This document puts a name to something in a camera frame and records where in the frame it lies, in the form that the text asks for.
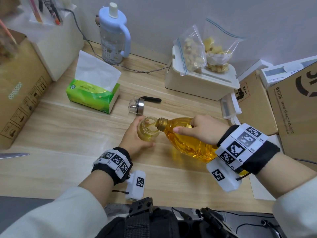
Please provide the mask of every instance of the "gold bottle cap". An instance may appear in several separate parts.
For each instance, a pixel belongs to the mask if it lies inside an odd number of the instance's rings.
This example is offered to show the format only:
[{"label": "gold bottle cap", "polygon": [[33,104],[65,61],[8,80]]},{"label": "gold bottle cap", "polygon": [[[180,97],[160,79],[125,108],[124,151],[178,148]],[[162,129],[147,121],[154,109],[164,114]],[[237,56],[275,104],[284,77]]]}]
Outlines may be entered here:
[{"label": "gold bottle cap", "polygon": [[155,127],[159,130],[159,131],[162,131],[164,132],[166,126],[167,126],[167,123],[168,123],[168,119],[164,119],[164,118],[160,118],[156,121],[155,123]]}]

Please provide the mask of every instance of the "blue pitcher handle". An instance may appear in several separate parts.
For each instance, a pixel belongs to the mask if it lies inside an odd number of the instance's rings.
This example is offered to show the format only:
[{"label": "blue pitcher handle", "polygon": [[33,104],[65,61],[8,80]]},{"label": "blue pitcher handle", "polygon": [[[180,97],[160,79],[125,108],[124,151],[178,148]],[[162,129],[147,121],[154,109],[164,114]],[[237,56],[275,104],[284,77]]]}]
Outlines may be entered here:
[{"label": "blue pitcher handle", "polygon": [[131,36],[130,32],[127,29],[127,27],[123,24],[120,24],[120,29],[125,35],[125,45],[124,45],[124,51],[121,51],[122,57],[128,57],[130,54],[130,46],[131,46]]}]

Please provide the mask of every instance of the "white tissue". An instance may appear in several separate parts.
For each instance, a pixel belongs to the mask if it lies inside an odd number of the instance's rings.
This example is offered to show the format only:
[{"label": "white tissue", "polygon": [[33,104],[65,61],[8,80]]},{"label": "white tissue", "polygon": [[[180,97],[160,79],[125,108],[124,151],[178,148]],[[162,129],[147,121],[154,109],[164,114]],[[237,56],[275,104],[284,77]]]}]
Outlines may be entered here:
[{"label": "white tissue", "polygon": [[79,51],[75,79],[82,80],[112,92],[121,72],[108,63]]}]

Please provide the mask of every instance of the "blue pitcher lid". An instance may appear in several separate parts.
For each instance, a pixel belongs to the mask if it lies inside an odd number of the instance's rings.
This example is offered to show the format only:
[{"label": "blue pitcher lid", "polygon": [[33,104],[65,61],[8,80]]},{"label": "blue pitcher lid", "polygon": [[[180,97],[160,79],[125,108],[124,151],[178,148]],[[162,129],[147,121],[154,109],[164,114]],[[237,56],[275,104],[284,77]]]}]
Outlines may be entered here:
[{"label": "blue pitcher lid", "polygon": [[99,11],[100,27],[113,32],[121,32],[120,24],[126,25],[126,17],[118,10],[116,3],[111,2],[109,7],[103,7]]}]

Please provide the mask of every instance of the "knife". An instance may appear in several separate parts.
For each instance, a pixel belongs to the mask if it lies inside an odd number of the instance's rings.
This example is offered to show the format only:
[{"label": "knife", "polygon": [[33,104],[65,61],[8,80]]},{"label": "knife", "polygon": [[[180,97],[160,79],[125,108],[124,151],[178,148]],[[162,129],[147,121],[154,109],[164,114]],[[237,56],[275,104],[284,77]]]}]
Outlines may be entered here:
[{"label": "knife", "polygon": [[9,158],[21,157],[21,156],[28,156],[28,155],[30,155],[30,154],[28,154],[28,153],[0,154],[0,160],[1,159],[9,159]]}]

